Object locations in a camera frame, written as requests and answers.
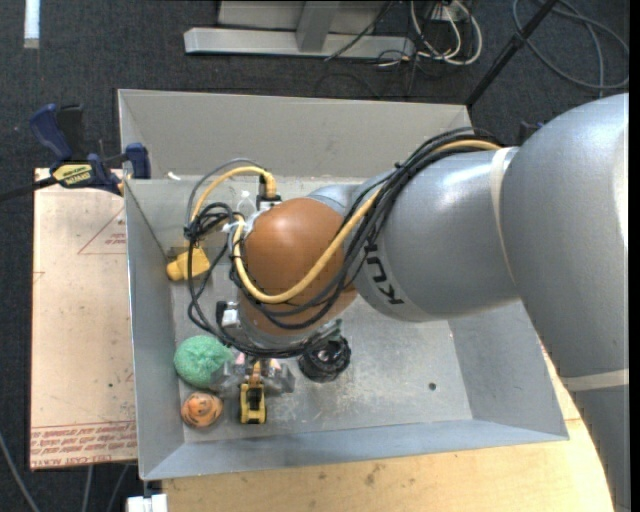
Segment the yellow cable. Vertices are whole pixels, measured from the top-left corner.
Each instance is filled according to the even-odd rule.
[[[461,148],[461,147],[472,147],[472,148],[484,149],[487,151],[491,151],[494,149],[502,149],[502,146],[499,146],[498,144],[494,144],[493,142],[489,142],[486,140],[470,139],[470,140],[457,140],[455,142],[449,142],[448,144],[445,144],[444,146],[440,146],[439,148],[435,149],[434,152],[446,151],[447,149],[455,149],[455,148]]]
[[[213,182],[209,184],[209,186],[204,190],[204,192],[202,193],[202,195],[200,196],[200,198],[196,202],[196,205],[193,208],[193,213],[191,214],[191,221],[193,221],[196,218],[196,216],[198,215],[198,212],[200,211],[200,208],[202,208],[202,204],[205,202],[207,197],[209,197],[209,194],[211,194],[213,189],[216,188],[218,185],[220,185],[220,183],[222,183],[223,181],[231,178],[231,176],[235,176],[236,174],[259,174],[265,180],[266,196],[268,198],[276,196],[276,180],[270,172],[265,171],[264,169],[261,169],[260,167],[256,167],[253,165],[236,167],[235,169],[231,169],[230,171],[224,173],[222,176],[215,179]]]
[[[247,271],[244,268],[244,263],[242,261],[241,254],[240,254],[240,244],[238,243],[240,241],[240,237],[242,236],[242,228],[244,227],[244,221],[240,220],[238,229],[236,229],[236,232],[233,237],[233,256],[234,256],[236,270],[238,272],[238,276],[242,280],[242,284],[245,286],[245,288],[249,291],[249,293],[254,298],[259,300],[260,302],[264,302],[265,304],[279,304],[281,302],[286,302],[289,299],[295,297],[300,292],[305,290],[307,286],[309,286],[316,277],[318,277],[318,274],[322,272],[322,270],[324,269],[326,264],[329,262],[331,257],[336,253],[338,248],[342,245],[342,242],[344,242],[345,238],[347,238],[347,235],[351,232],[351,230],[355,227],[355,225],[360,221],[360,219],[362,219],[362,217],[364,217],[366,213],[369,211],[369,209],[373,205],[373,202],[376,200],[376,197],[378,197],[379,193],[380,193],[380,189],[376,190],[371,195],[371,197],[367,199],[360,208],[358,208],[358,210],[353,215],[353,217],[349,219],[349,221],[342,227],[340,232],[333,239],[333,241],[331,242],[331,245],[329,245],[329,247],[327,247],[327,249],[324,251],[322,256],[318,258],[318,261],[316,261],[315,265],[311,268],[311,270],[309,270],[307,275],[304,276],[302,280],[299,281],[296,285],[289,288],[286,292],[279,293],[278,295],[267,295],[263,293],[261,290],[259,290],[253,285],[253,283],[251,282],[251,279],[247,275]]]

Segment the black carpet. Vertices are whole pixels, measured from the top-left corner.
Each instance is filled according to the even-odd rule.
[[[474,65],[451,68],[425,63],[381,72],[370,63],[313,58],[185,56],[183,33],[213,23],[214,2],[42,0],[40,49],[24,49],[24,2],[0,8],[0,193],[28,185],[31,170],[52,163],[28,128],[45,103],[83,103],[87,146],[118,147],[116,91],[120,88],[233,92],[241,94],[374,98],[387,101],[463,103],[514,33],[511,0],[481,0],[476,15],[484,51]],[[527,20],[536,2],[523,0]],[[608,26],[627,43],[629,0],[574,0],[582,13]],[[403,31],[406,2],[398,3],[378,30]],[[629,62],[609,36],[602,36],[607,82],[619,82]],[[567,72],[598,79],[597,58],[587,30],[550,15],[533,37]],[[608,90],[605,95],[628,91]],[[549,71],[524,48],[474,105],[475,126],[517,143],[521,121],[545,122],[597,97]],[[41,510],[80,510],[86,469],[30,473],[27,469],[30,401],[30,341],[33,202],[29,196],[0,204],[0,432]],[[122,472],[97,466],[89,510],[105,510]],[[129,470],[121,497],[140,494]],[[0,511],[28,510],[9,468],[0,458]]]

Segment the orange ball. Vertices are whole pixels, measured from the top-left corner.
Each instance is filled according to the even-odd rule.
[[[180,415],[190,427],[204,428],[222,416],[222,409],[223,402],[217,396],[198,391],[184,401]]]

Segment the green sponge ball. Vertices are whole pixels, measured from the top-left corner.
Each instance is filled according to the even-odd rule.
[[[173,365],[186,382],[197,388],[207,389],[211,374],[233,359],[231,350],[217,338],[194,336],[180,343],[173,357]]]

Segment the cardboard sheet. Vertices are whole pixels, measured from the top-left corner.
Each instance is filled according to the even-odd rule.
[[[34,203],[31,469],[135,459],[123,199],[53,186]]]

